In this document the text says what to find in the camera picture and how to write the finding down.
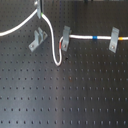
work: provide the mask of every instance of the wire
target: wire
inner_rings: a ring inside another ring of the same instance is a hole
[[[2,32],[0,33],[0,36],[5,36],[5,35],[8,35],[16,30],[18,30],[20,27],[22,27],[25,23],[27,23],[35,14],[37,13],[37,9],[26,19],[24,20],[21,24],[19,24],[18,26],[16,26],[15,28],[13,29],[10,29],[8,31],[5,31],[5,32]]]
[[[51,31],[51,37],[52,37],[52,54],[53,54],[53,59],[54,59],[54,62],[57,66],[59,66],[62,62],[62,53],[61,53],[61,41],[63,38],[60,39],[60,42],[59,42],[59,56],[60,56],[60,60],[59,62],[57,62],[56,60],[56,56],[55,56],[55,44],[54,44],[54,34],[53,34],[53,28],[52,28],[52,25],[49,21],[49,19],[42,13],[41,14],[42,18],[47,22],[47,24],[49,25],[49,28],[50,28],[50,31]]]

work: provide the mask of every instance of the white cable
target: white cable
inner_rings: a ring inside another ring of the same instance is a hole
[[[122,40],[128,40],[128,37],[122,37]]]
[[[56,56],[55,56],[55,46],[54,46],[54,35],[53,35],[53,28],[52,28],[52,25],[49,21],[49,19],[44,15],[42,14],[42,18],[47,22],[47,24],[49,25],[50,27],[50,31],[51,31],[51,37],[52,37],[52,54],[53,54],[53,59],[54,59],[54,62],[57,66],[59,66],[62,62],[62,53],[61,53],[61,48],[59,48],[59,55],[60,55],[60,60],[59,62],[57,62],[56,60]]]
[[[69,35],[69,37],[75,39],[92,39],[92,36]]]
[[[97,36],[97,39],[111,40],[111,37],[110,36]]]
[[[25,23],[27,23],[36,13],[37,13],[37,9],[26,20],[24,20],[21,24],[19,24],[18,26],[16,26],[13,29],[10,29],[8,31],[0,33],[0,36],[5,36],[7,34],[10,34],[10,33],[14,32],[14,31],[16,31],[17,29],[22,27]]]
[[[93,39],[93,36],[80,36],[80,35],[69,35],[70,38],[75,39]],[[97,39],[110,40],[110,36],[97,36]]]

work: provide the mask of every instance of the screw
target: screw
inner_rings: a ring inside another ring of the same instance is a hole
[[[63,48],[66,48],[66,45],[65,44],[63,45]]]
[[[37,6],[37,4],[38,4],[38,2],[37,2],[37,0],[35,0],[35,2],[34,2],[34,6]]]
[[[114,45],[112,45],[112,49],[115,49],[115,46]]]
[[[34,48],[34,44],[31,45],[31,48]]]

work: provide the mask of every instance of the black metal table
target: black metal table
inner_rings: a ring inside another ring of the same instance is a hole
[[[0,0],[0,31],[21,23],[34,0]],[[64,25],[73,34],[110,36],[112,27],[128,36],[127,2],[45,1],[55,35],[55,51]],[[28,45],[41,27],[48,39],[33,53]],[[128,41],[116,54],[106,40],[71,39],[56,67],[50,30],[35,15],[16,32],[0,37],[1,128],[127,128]]]

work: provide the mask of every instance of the cable clip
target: cable clip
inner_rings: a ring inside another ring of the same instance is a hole
[[[65,26],[63,30],[62,50],[67,51],[69,45],[69,34],[71,33],[70,27]]]
[[[44,0],[35,0],[34,5],[37,7],[37,16],[41,18],[41,13],[44,13]]]
[[[31,50],[31,52],[33,52],[48,37],[46,32],[42,31],[41,28],[38,28],[38,31],[39,33],[37,31],[34,32],[35,40],[29,45],[29,49]]]
[[[109,50],[114,53],[116,53],[116,49],[117,49],[118,36],[119,36],[119,29],[113,27],[111,33],[111,41],[109,44]]]

